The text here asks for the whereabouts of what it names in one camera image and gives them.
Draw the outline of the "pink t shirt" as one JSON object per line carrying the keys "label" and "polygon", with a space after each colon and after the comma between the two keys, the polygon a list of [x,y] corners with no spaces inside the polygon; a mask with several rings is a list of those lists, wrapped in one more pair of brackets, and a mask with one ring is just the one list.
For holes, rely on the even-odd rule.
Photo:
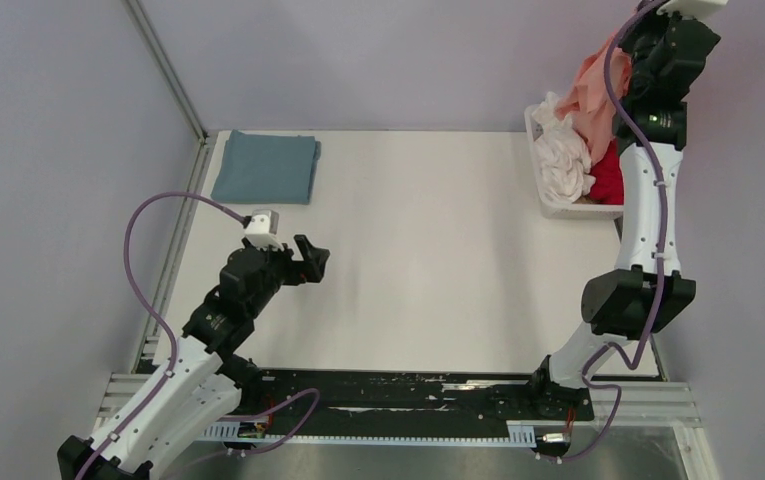
{"label": "pink t shirt", "polygon": [[554,107],[559,120],[571,117],[572,127],[586,143],[592,166],[603,159],[614,138],[616,109],[607,93],[605,68],[609,66],[612,89],[618,99],[626,94],[632,74],[631,58],[619,47],[606,62],[614,38],[612,34],[596,53],[585,58],[569,92]]}

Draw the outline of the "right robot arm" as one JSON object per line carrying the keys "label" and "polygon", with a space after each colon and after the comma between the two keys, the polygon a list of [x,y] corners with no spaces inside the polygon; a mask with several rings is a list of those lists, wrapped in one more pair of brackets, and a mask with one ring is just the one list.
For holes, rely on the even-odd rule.
{"label": "right robot arm", "polygon": [[611,50],[631,62],[628,90],[610,93],[625,202],[612,271],[589,280],[582,321],[545,357],[526,384],[527,406],[540,419],[589,419],[592,375],[612,355],[639,366],[655,333],[695,298],[675,242],[675,199],[687,144],[687,95],[719,36],[706,1],[645,1],[617,32]]}

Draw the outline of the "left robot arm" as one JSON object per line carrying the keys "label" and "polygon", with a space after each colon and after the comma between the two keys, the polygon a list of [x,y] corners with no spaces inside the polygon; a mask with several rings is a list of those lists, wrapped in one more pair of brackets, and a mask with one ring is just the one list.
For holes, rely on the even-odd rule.
{"label": "left robot arm", "polygon": [[236,351],[274,295],[285,286],[321,282],[331,256],[304,235],[294,241],[289,248],[244,240],[228,256],[175,352],[104,427],[59,447],[62,478],[158,479],[219,418],[262,405],[263,373]]}

